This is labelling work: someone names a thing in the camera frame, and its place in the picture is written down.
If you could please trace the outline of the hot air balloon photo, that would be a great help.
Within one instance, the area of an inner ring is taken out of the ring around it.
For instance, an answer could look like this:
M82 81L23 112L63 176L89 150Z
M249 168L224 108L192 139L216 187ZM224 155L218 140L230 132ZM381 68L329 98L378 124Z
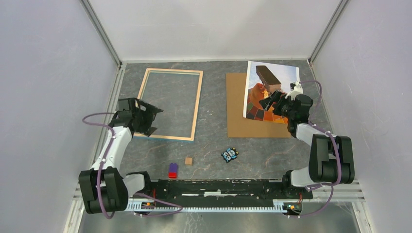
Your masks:
M259 102L275 91L289 93L290 84L299 80L298 67L248 61L242 116L250 120L286 124L287 118L274 115L273 107L265 110Z

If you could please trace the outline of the brown cardboard backing board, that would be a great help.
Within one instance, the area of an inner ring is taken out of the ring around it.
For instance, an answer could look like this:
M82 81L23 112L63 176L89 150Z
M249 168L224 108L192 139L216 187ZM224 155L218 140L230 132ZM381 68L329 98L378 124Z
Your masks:
M226 73L227 136L229 138L290 138L286 124L243 117L246 73Z

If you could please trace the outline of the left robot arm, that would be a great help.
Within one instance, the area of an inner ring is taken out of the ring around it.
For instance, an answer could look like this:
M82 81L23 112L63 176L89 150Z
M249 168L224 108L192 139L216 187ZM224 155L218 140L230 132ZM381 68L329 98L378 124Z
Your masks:
M141 198L151 195L153 185L148 172L131 172L121 176L119 168L125 150L135 133L151 136L156 115L163 110L137 98L118 101L118 110L111 113L105 144L94 164L80 172L78 183L88 214L102 213L111 219L115 212L124 211L135 193Z

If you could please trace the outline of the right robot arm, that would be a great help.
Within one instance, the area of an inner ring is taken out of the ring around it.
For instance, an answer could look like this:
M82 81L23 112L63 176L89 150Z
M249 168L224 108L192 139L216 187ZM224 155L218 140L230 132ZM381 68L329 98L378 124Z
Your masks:
M310 146L309 164L298 170L289 170L282 177L281 193L295 197L300 188L308 191L322 186L352 183L355 178L352 141L321 130L309 120L313 100L298 94L294 98L280 91L259 101L265 111L273 108L277 116L286 117L287 130L294 138Z

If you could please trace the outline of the wooden picture frame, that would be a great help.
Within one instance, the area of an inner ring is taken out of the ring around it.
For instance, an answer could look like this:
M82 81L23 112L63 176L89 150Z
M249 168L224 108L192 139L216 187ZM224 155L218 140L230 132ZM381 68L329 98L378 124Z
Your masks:
M150 138L194 140L202 79L201 70L146 69L137 98L163 110Z

